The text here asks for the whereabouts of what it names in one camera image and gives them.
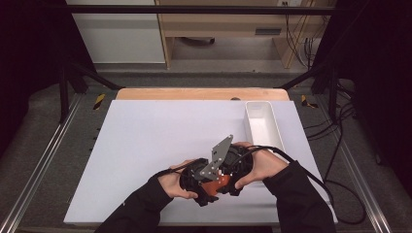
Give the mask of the person's right hand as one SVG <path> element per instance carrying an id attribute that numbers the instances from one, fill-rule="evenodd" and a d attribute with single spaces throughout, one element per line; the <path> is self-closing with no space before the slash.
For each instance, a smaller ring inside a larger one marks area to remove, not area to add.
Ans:
<path id="1" fill-rule="evenodd" d="M 243 147 L 252 153 L 253 168 L 249 174 L 239 179 L 236 184 L 236 189 L 241 189 L 245 185 L 253 182 L 263 181 L 266 178 L 271 178 L 284 170 L 288 163 L 279 158 L 273 152 L 265 149 L 258 149 L 256 146 L 248 142 L 238 142 L 235 146 Z"/>

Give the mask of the white plastic bin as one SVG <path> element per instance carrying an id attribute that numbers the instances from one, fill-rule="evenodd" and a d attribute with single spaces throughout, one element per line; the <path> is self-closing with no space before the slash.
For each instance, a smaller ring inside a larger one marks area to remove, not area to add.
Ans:
<path id="1" fill-rule="evenodd" d="M 270 102 L 247 102 L 244 121 L 246 137 L 251 144 L 284 150 L 282 137 Z"/>

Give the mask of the white cabinet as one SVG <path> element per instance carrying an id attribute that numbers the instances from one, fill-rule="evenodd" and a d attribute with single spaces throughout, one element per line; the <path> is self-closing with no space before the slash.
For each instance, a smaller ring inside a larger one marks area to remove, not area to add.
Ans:
<path id="1" fill-rule="evenodd" d="M 94 63 L 164 63 L 156 14 L 73 14 Z"/>

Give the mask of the black metal stand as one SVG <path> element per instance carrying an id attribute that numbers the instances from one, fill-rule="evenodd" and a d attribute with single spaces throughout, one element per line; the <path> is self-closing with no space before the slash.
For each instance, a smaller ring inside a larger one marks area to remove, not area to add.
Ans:
<path id="1" fill-rule="evenodd" d="M 327 114 L 333 123 L 337 122 L 337 68 L 333 61 L 323 61 L 316 66 L 313 66 L 307 72 L 299 75 L 291 81 L 279 85 L 279 88 L 289 90 L 299 83 L 302 83 L 309 78 L 314 78 L 311 90 L 314 94 L 322 94 L 328 90 Z"/>
<path id="2" fill-rule="evenodd" d="M 66 70 L 74 70 L 78 75 L 74 77 L 66 77 Z M 71 84 L 76 93 L 86 93 L 88 85 L 84 77 L 89 77 L 98 83 L 112 90 L 120 90 L 121 86 L 112 83 L 97 74 L 96 71 L 88 69 L 86 66 L 76 63 L 74 61 L 65 60 L 59 64 L 58 83 L 60 93 L 60 123 L 63 123 L 69 116 L 69 98 L 68 98 L 68 84 Z"/>

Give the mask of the dark curtain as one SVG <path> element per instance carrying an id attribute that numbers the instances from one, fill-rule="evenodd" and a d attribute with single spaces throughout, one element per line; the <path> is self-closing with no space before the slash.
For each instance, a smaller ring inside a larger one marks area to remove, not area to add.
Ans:
<path id="1" fill-rule="evenodd" d="M 337 70 L 355 84 L 355 102 L 378 153 L 412 197 L 412 0 L 337 0 L 351 13 L 330 18 L 317 52 L 326 58 L 347 26 Z"/>
<path id="2" fill-rule="evenodd" d="M 0 0 L 0 157 L 28 111 L 29 97 L 59 82 L 60 59 L 93 70 L 66 0 Z"/>

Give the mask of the yellow black tape marker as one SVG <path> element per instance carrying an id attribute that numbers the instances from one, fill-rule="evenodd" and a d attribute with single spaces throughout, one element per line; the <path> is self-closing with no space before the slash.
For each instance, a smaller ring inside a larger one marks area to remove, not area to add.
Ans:
<path id="1" fill-rule="evenodd" d="M 93 105 L 93 108 L 92 108 L 93 110 L 98 110 L 100 108 L 105 96 L 106 96 L 106 94 L 104 94 L 104 93 L 101 93 L 97 96 L 96 101 L 95 101 L 95 103 Z"/>
<path id="2" fill-rule="evenodd" d="M 309 103 L 306 95 L 301 95 L 301 106 L 303 107 L 308 107 L 308 108 L 312 108 L 312 109 L 317 109 L 319 108 L 318 104 L 316 103 Z"/>

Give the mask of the light wooden desk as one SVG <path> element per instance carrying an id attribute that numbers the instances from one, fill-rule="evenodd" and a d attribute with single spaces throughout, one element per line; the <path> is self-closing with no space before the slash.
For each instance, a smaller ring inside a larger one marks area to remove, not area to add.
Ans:
<path id="1" fill-rule="evenodd" d="M 333 7 L 336 0 L 154 0 L 158 6 Z M 286 69 L 298 57 L 306 38 L 323 37 L 328 16 L 188 15 L 158 16 L 166 60 L 172 58 L 174 38 L 261 37 L 273 40 Z M 256 36 L 257 28 L 282 28 L 278 36 Z"/>

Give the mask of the aluminium floor rail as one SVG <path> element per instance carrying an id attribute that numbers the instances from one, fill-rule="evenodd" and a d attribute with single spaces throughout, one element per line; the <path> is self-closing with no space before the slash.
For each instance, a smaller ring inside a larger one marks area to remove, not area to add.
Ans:
<path id="1" fill-rule="evenodd" d="M 58 124 L 36 167 L 31 173 L 24 189 L 15 204 L 0 224 L 0 233 L 15 233 L 26 212 L 34 194 L 36 193 L 43 177 L 45 176 L 56 152 L 58 151 L 70 124 L 84 99 L 83 94 L 75 94 L 69 106 L 68 116 Z"/>
<path id="2" fill-rule="evenodd" d="M 340 152 L 343 163 L 349 173 L 352 184 L 356 190 L 356 194 L 359 196 L 361 202 L 364 204 L 365 212 L 372 224 L 375 233 L 393 233 L 385 215 L 383 214 L 373 192 L 365 176 L 363 175 L 361 169 L 359 168 L 357 162 L 355 161 L 348 145 L 343 139 L 342 132 L 342 121 L 338 118 L 332 118 L 328 113 L 328 102 L 326 98 L 322 95 L 315 96 L 322 113 L 327 120 L 337 125 L 337 128 L 331 133 L 334 141 L 336 142 L 335 151 L 333 153 L 333 158 Z M 330 169 L 333 164 L 333 158 L 327 165 L 325 177 L 327 178 L 330 174 Z"/>

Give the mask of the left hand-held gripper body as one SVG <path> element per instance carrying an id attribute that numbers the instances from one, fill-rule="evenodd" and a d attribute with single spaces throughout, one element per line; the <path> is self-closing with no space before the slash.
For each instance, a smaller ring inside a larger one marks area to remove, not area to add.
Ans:
<path id="1" fill-rule="evenodd" d="M 203 183 L 216 181 L 224 175 L 221 166 L 228 152 L 233 136 L 229 135 L 217 143 L 211 151 L 212 158 L 199 158 L 189 163 L 181 173 L 180 185 L 186 191 L 195 192 L 197 195 L 206 195 L 202 188 Z"/>

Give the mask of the orange phone case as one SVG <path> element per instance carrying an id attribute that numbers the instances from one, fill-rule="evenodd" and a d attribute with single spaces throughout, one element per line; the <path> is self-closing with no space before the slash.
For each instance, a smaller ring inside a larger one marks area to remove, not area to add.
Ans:
<path id="1" fill-rule="evenodd" d="M 219 176 L 216 181 L 203 183 L 201 186 L 210 196 L 216 196 L 218 190 L 228 184 L 230 180 L 230 175 Z"/>

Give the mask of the person's left hand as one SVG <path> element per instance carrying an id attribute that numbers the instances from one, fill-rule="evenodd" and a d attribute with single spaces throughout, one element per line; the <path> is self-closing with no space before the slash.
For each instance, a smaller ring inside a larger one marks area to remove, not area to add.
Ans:
<path id="1" fill-rule="evenodd" d="M 195 192 L 186 191 L 180 186 L 180 171 L 182 170 L 183 166 L 191 162 L 192 159 L 185 160 L 177 165 L 172 165 L 170 167 L 170 169 L 172 170 L 171 173 L 157 178 L 161 187 L 170 198 L 180 197 L 185 199 L 194 199 L 198 196 Z"/>

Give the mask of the black horizontal bar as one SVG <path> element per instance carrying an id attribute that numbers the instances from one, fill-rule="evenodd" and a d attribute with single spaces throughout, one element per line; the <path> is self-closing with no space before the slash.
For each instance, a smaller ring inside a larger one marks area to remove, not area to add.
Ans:
<path id="1" fill-rule="evenodd" d="M 203 14 L 203 15 L 303 15 L 332 16 L 339 12 L 332 7 L 248 7 L 248 6 L 128 6 L 68 5 L 74 14 Z"/>

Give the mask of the wooden table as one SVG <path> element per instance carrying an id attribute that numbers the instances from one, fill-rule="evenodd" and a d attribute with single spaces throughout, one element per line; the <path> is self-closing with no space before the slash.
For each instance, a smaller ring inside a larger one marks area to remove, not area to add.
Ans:
<path id="1" fill-rule="evenodd" d="M 117 100 L 275 100 L 289 101 L 282 88 L 260 87 L 150 87 L 123 88 Z"/>

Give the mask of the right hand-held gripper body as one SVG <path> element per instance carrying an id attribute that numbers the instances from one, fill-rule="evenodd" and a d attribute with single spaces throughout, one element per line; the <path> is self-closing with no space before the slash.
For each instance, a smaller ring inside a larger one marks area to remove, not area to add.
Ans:
<path id="1" fill-rule="evenodd" d="M 252 153 L 248 149 L 231 145 L 223 162 L 223 173 L 230 176 L 227 185 L 234 187 L 252 171 L 253 163 Z"/>

